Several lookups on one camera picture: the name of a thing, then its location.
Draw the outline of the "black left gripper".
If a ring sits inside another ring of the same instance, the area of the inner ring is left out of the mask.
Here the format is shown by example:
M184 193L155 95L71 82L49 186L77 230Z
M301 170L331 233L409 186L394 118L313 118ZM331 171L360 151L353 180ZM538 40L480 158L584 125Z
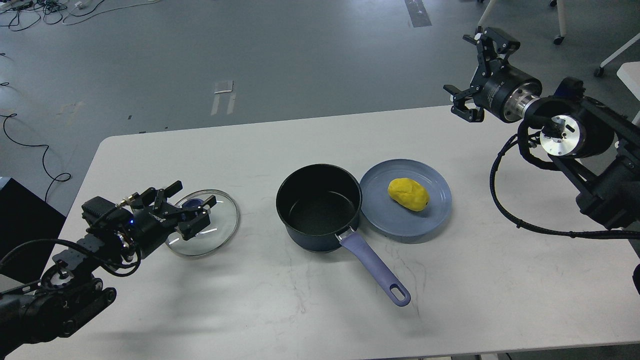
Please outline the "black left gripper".
M142 258L151 255L176 231L184 241L188 241L211 224L210 209L217 204L215 195L183 199L174 205L176 208L161 209L168 198L182 189L183 183L176 180L169 186L149 187L131 196L134 211L129 224L130 236Z

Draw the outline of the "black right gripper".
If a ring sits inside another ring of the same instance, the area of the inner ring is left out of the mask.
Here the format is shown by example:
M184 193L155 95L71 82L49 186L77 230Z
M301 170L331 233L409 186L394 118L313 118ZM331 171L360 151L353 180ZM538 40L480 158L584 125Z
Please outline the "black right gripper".
M505 123L523 119L528 102L541 96L542 83L509 65L510 55L519 50L521 42L496 27L487 27L474 35L464 34L462 39L475 46L478 67L475 85L468 89L443 85L450 95L451 113L469 123L482 123L485 110ZM468 101L473 101L476 107L468 107Z

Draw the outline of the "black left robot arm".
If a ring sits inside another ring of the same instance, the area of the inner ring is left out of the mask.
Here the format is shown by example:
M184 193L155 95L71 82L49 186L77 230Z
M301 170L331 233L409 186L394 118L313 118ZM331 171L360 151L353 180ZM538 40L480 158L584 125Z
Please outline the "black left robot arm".
M131 276L169 235L189 240L210 225L217 198L210 194L185 205L169 203L182 188L181 181L149 187L117 203L96 196L81 207L87 222L82 239L36 239L10 250L2 265L32 246L64 246L39 279L1 292L1 358L25 344L71 337L112 305L117 290L94 276L97 269L119 278Z

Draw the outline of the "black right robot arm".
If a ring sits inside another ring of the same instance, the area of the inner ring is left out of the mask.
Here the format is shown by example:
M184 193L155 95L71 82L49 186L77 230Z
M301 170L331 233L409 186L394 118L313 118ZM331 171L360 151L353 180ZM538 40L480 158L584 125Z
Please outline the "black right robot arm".
M543 96L541 80L510 64L521 43L502 29L478 28L462 38L475 48L477 68L466 89L444 85L450 111L469 123L481 123L490 113L518 126L489 171L489 191L498 211L517 228L542 235L638 240L639 232L629 229L639 221L638 125L585 95L583 81L575 77L565 77L553 94ZM537 169L562 173L578 191L579 212L603 230L553 230L507 210L498 198L496 178L512 149Z

